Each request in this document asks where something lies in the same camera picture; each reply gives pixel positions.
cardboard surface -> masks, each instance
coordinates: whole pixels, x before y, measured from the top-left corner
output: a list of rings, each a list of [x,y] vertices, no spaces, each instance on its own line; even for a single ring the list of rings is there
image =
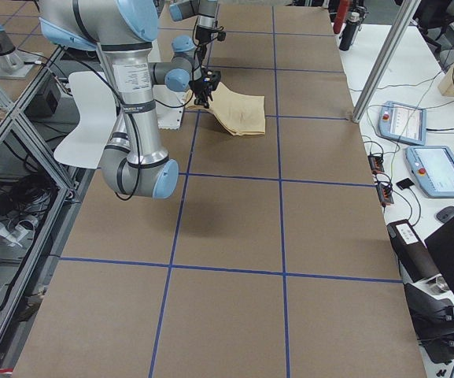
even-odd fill
[[[286,376],[281,277],[177,269],[153,376]]]
[[[288,312],[295,378],[426,376],[399,284],[290,277]]]
[[[60,262],[12,377],[149,369],[167,270]]]
[[[400,279],[373,187],[283,183],[282,195],[289,272]]]
[[[278,183],[190,177],[175,263],[280,272]]]
[[[225,176],[277,178],[275,118],[266,119],[265,135],[232,138],[213,116],[201,114],[190,171]]]
[[[327,11],[222,14],[231,31],[210,64],[232,90],[266,96],[267,134],[229,136],[186,112],[161,133],[181,172],[164,201],[121,202],[97,172],[17,378],[92,376],[91,365],[150,378],[425,376],[333,38],[308,35],[331,35]],[[193,27],[168,30],[166,17],[164,60]],[[307,59],[281,53],[281,69],[274,46],[290,43]]]
[[[282,118],[279,127],[285,179],[373,184],[357,124]]]
[[[62,255],[167,263],[182,187],[180,180],[166,200],[134,197],[123,202],[96,172]]]

